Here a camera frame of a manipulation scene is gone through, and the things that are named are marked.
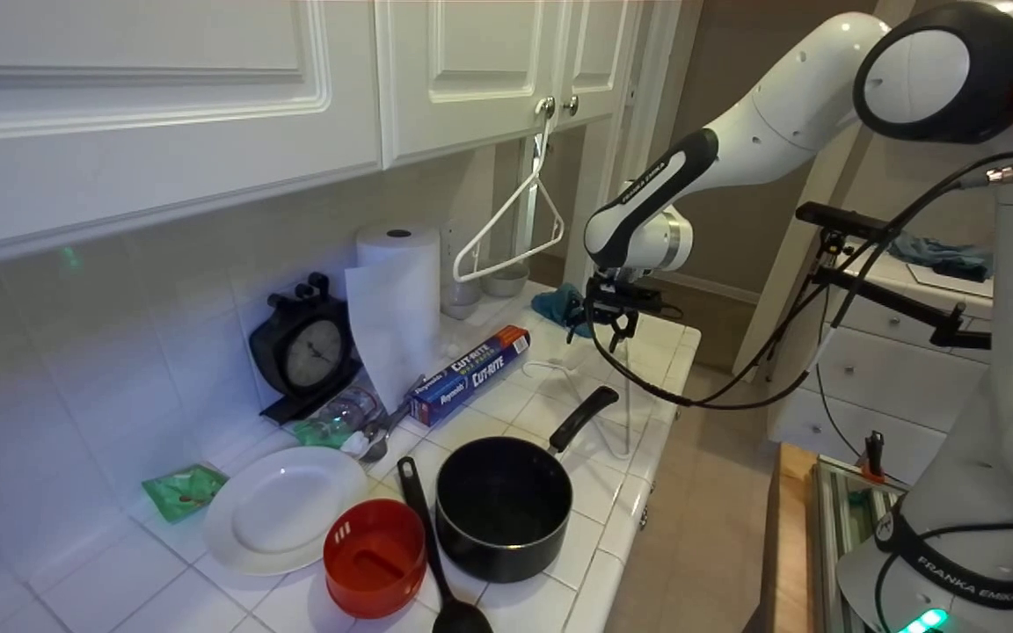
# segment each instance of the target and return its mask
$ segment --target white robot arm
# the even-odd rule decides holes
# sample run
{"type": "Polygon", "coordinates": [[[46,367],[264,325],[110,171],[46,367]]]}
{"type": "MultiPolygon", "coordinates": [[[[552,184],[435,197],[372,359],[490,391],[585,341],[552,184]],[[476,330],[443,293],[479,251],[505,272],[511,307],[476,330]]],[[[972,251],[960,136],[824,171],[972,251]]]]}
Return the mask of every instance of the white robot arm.
{"type": "MultiPolygon", "coordinates": [[[[892,31],[870,15],[824,21],[738,107],[591,216],[591,321],[632,335],[624,286],[691,257],[691,222],[668,202],[772,184],[854,117],[901,142],[1013,150],[1013,4],[939,4],[892,31]]],[[[939,607],[946,631],[1013,633],[1013,187],[994,195],[994,347],[986,388],[892,520],[842,564],[843,599],[872,631],[929,631],[919,616],[939,607]]]]}

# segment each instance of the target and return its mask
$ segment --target white wall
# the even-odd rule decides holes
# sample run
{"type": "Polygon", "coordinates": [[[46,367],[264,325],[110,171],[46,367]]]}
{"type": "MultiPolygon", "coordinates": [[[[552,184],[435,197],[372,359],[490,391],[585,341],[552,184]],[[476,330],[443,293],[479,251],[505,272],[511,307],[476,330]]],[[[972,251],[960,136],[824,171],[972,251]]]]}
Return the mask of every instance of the white wall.
{"type": "Polygon", "coordinates": [[[140,481],[270,433],[248,335],[365,222],[470,236],[493,150],[0,263],[0,616],[46,600],[140,481]]]}

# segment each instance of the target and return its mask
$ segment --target white plate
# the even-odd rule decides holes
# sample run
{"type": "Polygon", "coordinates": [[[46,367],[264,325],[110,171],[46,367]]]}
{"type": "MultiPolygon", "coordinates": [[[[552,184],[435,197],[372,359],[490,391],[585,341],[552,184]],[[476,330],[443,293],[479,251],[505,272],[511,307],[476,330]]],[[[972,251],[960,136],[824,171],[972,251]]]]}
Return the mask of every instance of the white plate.
{"type": "Polygon", "coordinates": [[[228,477],[209,509],[215,559],[248,573],[289,573],[324,555],[326,527],[365,491],[354,456],[289,448],[228,477]]]}

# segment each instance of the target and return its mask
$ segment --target cabinet door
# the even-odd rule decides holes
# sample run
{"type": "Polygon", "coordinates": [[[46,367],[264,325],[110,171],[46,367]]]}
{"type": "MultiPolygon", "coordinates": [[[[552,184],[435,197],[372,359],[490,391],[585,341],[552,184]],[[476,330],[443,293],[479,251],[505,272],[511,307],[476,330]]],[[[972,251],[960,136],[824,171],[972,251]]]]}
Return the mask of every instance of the cabinet door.
{"type": "Polygon", "coordinates": [[[638,56],[641,0],[565,4],[559,123],[586,123],[624,107],[638,56]]]}
{"type": "Polygon", "coordinates": [[[364,0],[0,0],[0,257],[381,164],[364,0]]]}
{"type": "Polygon", "coordinates": [[[557,0],[381,0],[386,157],[536,130],[557,21],[557,0]]]}

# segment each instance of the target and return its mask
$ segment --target wire hanger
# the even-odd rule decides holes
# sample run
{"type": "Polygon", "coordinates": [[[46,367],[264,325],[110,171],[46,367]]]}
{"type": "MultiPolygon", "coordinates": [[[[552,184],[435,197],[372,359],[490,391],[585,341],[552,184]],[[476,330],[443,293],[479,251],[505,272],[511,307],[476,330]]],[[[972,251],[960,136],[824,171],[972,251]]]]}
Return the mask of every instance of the wire hanger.
{"type": "Polygon", "coordinates": [[[521,262],[532,262],[532,257],[543,255],[543,251],[552,251],[552,245],[564,243],[564,236],[565,236],[565,217],[559,216],[557,202],[549,197],[549,189],[547,189],[547,184],[543,184],[547,150],[549,150],[549,136],[552,136],[552,112],[557,112],[557,109],[552,109],[549,102],[537,102],[536,112],[543,117],[543,130],[532,136],[532,142],[536,142],[532,171],[513,187],[513,195],[495,207],[495,216],[493,216],[493,217],[461,245],[461,255],[449,262],[455,283],[476,283],[476,277],[490,277],[490,273],[495,273],[495,272],[505,272],[505,269],[513,269],[513,263],[521,263],[521,262]],[[482,245],[482,238],[511,216],[513,202],[524,197],[524,195],[528,195],[528,202],[524,202],[528,212],[536,212],[537,195],[543,195],[543,202],[549,203],[549,212],[552,212],[552,238],[547,238],[547,243],[537,243],[537,245],[532,245],[532,251],[524,251],[524,255],[513,255],[511,262],[498,262],[498,263],[493,263],[493,269],[479,269],[476,245],[482,245]]]}

